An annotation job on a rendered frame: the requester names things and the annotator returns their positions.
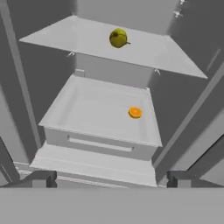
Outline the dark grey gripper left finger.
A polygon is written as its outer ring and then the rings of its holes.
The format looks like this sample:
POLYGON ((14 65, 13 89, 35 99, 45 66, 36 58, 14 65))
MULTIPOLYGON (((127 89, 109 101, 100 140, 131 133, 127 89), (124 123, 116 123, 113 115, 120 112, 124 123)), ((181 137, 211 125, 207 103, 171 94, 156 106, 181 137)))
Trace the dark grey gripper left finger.
POLYGON ((4 185, 3 188, 56 188, 56 171, 34 171, 18 182, 4 185))

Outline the grey fridge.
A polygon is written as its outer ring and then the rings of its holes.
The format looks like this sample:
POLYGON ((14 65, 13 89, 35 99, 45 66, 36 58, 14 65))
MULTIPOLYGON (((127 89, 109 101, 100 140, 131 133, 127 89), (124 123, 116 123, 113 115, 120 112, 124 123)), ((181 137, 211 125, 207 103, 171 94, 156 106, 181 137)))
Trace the grey fridge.
MULTIPOLYGON (((15 129, 4 142, 16 162, 29 164, 46 137, 38 126, 42 115, 74 70, 74 59, 61 50, 21 44, 18 39, 68 16, 72 0, 0 0, 0 93, 7 102, 15 129)), ((211 95, 201 111, 184 123, 192 107, 204 95, 208 82, 175 73, 155 76, 148 86, 156 106, 164 147, 153 156, 157 182, 165 182, 165 172, 179 160, 176 149, 186 154, 199 134, 212 126, 221 104, 211 95)))

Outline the white fridge drawer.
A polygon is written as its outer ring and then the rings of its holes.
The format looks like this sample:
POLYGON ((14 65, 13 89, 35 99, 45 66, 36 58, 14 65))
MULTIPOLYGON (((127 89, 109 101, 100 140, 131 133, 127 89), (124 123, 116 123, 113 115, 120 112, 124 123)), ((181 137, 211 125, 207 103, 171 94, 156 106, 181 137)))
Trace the white fridge drawer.
POLYGON ((49 144, 148 161, 162 146, 151 91, 71 75, 39 123, 49 144), (143 114, 134 119, 130 107, 143 114), (133 151, 71 143, 67 137, 133 147, 133 151))

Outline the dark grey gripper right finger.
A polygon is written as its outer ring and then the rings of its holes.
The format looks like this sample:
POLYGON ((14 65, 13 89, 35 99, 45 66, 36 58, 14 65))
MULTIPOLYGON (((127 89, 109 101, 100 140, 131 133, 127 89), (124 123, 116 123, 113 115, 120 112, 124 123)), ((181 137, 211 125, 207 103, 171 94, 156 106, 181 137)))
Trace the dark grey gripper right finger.
POLYGON ((187 171, 168 171, 166 175, 167 187, 174 188, 208 188, 219 185, 191 176, 187 171))

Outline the white fridge shelf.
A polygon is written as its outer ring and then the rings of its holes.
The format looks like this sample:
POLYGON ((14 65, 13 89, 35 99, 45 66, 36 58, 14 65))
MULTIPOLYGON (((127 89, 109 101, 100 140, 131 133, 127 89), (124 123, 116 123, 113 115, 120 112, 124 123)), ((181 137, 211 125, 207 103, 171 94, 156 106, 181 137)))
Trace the white fridge shelf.
POLYGON ((167 35, 121 28, 77 16, 66 17, 20 40, 177 74, 206 76, 167 35))

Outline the orange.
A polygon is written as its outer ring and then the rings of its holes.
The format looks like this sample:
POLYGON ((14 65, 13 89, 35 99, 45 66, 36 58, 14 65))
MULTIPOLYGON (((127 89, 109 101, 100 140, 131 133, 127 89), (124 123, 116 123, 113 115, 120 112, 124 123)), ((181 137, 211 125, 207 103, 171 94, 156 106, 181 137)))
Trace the orange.
POLYGON ((142 116, 143 112, 140 108, 138 107, 130 107, 129 108, 129 115, 134 118, 134 119, 138 119, 142 116))

